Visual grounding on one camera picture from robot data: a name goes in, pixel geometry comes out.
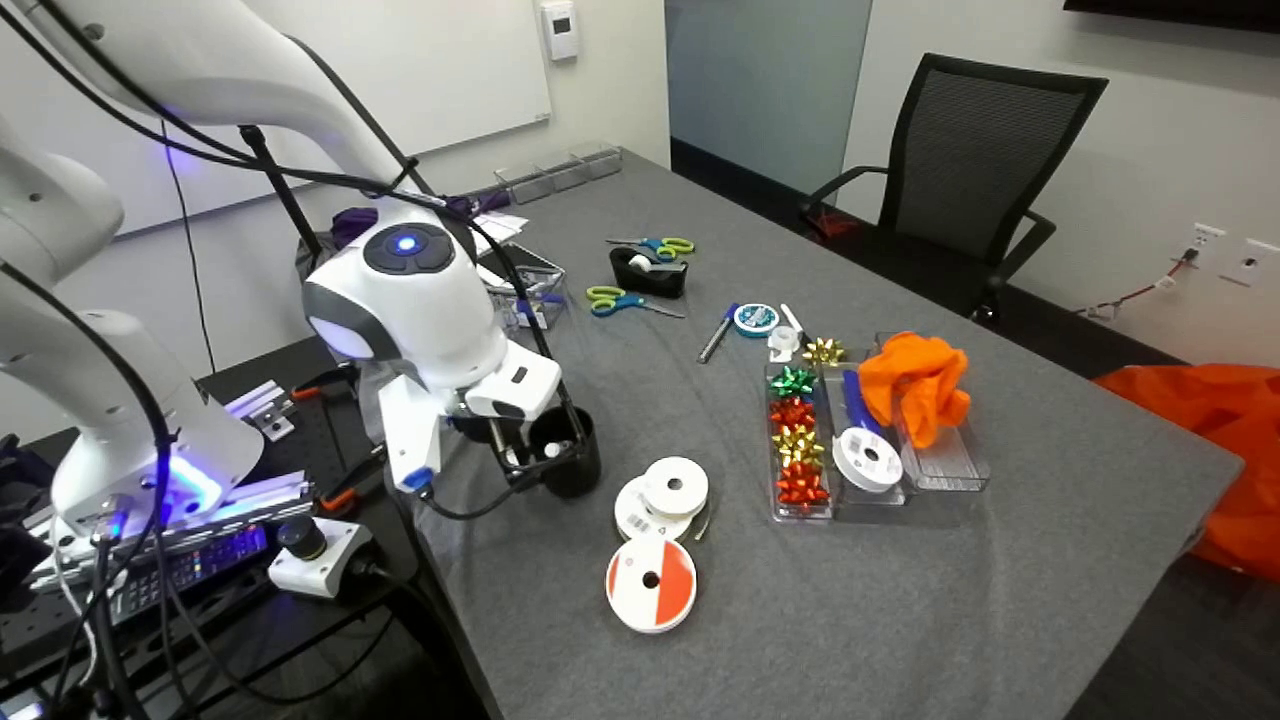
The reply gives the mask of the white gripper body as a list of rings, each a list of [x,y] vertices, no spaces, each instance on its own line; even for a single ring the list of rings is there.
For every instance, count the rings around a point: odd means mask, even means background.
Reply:
[[[477,381],[444,385],[395,371],[376,388],[393,489],[422,495],[444,472],[442,426],[457,417],[536,420],[549,413],[564,371],[558,361],[501,339],[496,365]]]

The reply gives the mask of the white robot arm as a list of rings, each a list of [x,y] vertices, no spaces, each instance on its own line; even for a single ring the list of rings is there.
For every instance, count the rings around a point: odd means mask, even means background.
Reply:
[[[558,405],[562,365],[503,334],[468,210],[422,189],[336,75],[247,0],[4,0],[4,24],[115,118],[82,154],[34,124],[4,132],[4,371],[76,420],[51,475],[67,530],[135,539],[209,515],[264,454],[264,435],[202,397],[131,315],[44,305],[114,238],[168,218],[165,154],[206,215],[291,202],[303,184],[374,200],[356,238],[308,261],[302,313],[376,376],[395,489],[444,472],[444,424],[522,426]]]

